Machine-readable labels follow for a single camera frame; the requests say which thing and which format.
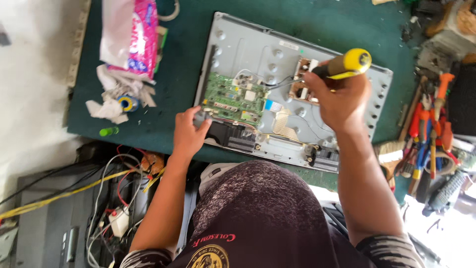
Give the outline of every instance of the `striped sleeve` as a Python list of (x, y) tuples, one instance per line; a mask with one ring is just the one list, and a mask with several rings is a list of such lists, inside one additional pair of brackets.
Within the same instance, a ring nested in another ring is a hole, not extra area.
[(378, 268), (424, 268), (423, 261), (407, 234), (367, 237), (356, 249)]
[(165, 268), (171, 262), (170, 253), (166, 250), (135, 250), (125, 256), (119, 268)]

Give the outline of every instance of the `hand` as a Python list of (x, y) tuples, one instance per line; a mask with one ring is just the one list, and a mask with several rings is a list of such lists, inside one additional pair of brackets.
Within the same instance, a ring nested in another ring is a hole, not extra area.
[(191, 160), (203, 146), (205, 135), (207, 135), (211, 125), (211, 119), (206, 119), (197, 129), (193, 124), (193, 119), (198, 111), (200, 111), (200, 106), (195, 106), (175, 116), (173, 154)]
[(304, 80), (319, 100), (322, 120), (336, 134), (354, 134), (364, 130), (364, 112), (371, 90), (365, 74), (324, 81), (316, 74), (307, 72)]

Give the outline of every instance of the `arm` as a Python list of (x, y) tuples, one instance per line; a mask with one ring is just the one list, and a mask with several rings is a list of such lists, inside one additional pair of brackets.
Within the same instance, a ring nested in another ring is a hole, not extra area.
[(180, 235), (185, 195), (185, 176), (193, 155), (205, 141), (211, 125), (207, 119), (197, 130), (193, 117), (200, 107), (193, 107), (175, 118), (174, 150), (149, 209), (140, 224), (130, 251), (163, 248), (175, 253)]
[(341, 161), (338, 193), (350, 242), (356, 246), (366, 237), (403, 234), (398, 204), (374, 155), (364, 124), (370, 82), (365, 75), (359, 75), (326, 84), (309, 72), (305, 79), (319, 99), (322, 119), (336, 132)]

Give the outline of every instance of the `green mat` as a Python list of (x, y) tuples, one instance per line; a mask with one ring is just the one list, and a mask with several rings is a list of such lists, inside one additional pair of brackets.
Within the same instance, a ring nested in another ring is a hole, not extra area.
[[(173, 11), (173, 0), (158, 3), (160, 14)], [(226, 12), (254, 23), (290, 34), (338, 52), (363, 48), (375, 64), (394, 71), (383, 113), (373, 143), (396, 139), (397, 122), (404, 104), (410, 103), (416, 81), (413, 45), (400, 39), (400, 25), (410, 12), (400, 1), (374, 6), (371, 0), (181, 0), (179, 16), (160, 24), (169, 29), (164, 57), (155, 76), (156, 108), (141, 107), (119, 125), (120, 133), (100, 137), (99, 130), (114, 126), (108, 120), (91, 118), (87, 100), (102, 103), (102, 86), (96, 76), (101, 39), (101, 1), (93, 0), (68, 118), (68, 132), (82, 136), (170, 154), (175, 114), (192, 106), (208, 32), (215, 11)], [(242, 162), (252, 157), (204, 146), (194, 159), (211, 163)], [(337, 175), (282, 165), (308, 183), (337, 190)], [(396, 197), (403, 200), (406, 189), (397, 180)]]

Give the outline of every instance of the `shirt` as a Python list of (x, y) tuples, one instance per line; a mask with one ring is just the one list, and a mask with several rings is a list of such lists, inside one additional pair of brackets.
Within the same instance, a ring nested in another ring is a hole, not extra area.
[(353, 247), (298, 175), (266, 161), (216, 178), (192, 219), (195, 230), (174, 260), (164, 249), (136, 250), (120, 267), (423, 267), (407, 235), (368, 237)]

